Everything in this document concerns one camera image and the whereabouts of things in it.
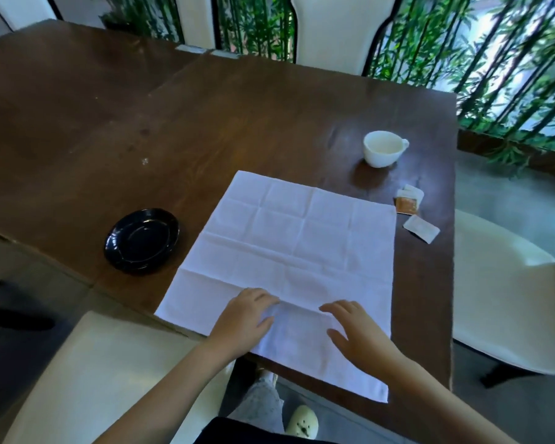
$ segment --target black saucer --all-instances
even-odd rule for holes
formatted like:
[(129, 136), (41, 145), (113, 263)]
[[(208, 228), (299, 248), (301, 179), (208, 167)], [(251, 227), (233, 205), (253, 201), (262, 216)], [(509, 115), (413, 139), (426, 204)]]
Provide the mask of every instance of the black saucer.
[(126, 273), (152, 272), (169, 257), (179, 238), (179, 222), (163, 209), (123, 217), (105, 240), (105, 258)]

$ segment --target gray pants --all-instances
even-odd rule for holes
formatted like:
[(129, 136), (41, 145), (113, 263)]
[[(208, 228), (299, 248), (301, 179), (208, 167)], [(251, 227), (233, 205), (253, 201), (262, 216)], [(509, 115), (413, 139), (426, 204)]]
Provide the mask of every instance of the gray pants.
[(228, 417), (271, 433), (283, 434), (282, 406), (283, 400), (271, 381), (260, 378)]

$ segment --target wooden table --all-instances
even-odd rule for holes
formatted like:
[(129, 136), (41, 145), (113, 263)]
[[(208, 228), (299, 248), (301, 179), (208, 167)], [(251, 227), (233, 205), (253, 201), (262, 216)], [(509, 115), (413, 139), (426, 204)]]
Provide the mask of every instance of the wooden table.
[[(425, 192), (421, 216), (442, 231), (427, 245), (398, 217), (392, 338), (448, 386), (455, 104), (453, 94), (425, 88), (40, 23), (0, 38), (0, 235), (152, 314), (237, 170), (386, 204), (410, 183)], [(411, 143), (390, 168), (362, 160), (362, 138), (373, 130)], [(104, 239), (122, 216), (147, 207), (182, 222), (179, 248), (157, 273), (128, 276), (105, 261)], [(266, 365), (427, 440), (395, 393), (378, 404)]]

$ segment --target concrete floor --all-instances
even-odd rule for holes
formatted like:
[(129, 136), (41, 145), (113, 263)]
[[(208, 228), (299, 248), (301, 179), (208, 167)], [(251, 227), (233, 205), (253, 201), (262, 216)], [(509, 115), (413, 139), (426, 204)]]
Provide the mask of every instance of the concrete floor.
[[(555, 256), (555, 178), (524, 171), (509, 179), (505, 169), (471, 154), (459, 153), (456, 205), (527, 238)], [(137, 322), (151, 321), (20, 247), (0, 241), (0, 306), (49, 314), (50, 331), (0, 327), (0, 442), (33, 383), (75, 323), (88, 310)], [(555, 376), (510, 380), (484, 389), (478, 379), (493, 361), (462, 347), (455, 349), (456, 394), (521, 443), (555, 443)], [(307, 403), (319, 417), (319, 438), (338, 443), (404, 443), (404, 438), (316, 396), (288, 380), (278, 391), (285, 415)]]

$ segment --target left hand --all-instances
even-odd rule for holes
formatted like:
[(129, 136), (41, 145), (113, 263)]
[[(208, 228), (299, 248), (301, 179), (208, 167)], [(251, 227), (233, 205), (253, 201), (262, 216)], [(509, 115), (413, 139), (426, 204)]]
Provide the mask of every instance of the left hand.
[(279, 298), (261, 288), (245, 288), (232, 298), (210, 332), (207, 343), (218, 352), (226, 352), (232, 361), (254, 348), (271, 328), (274, 317), (261, 321), (268, 307)]

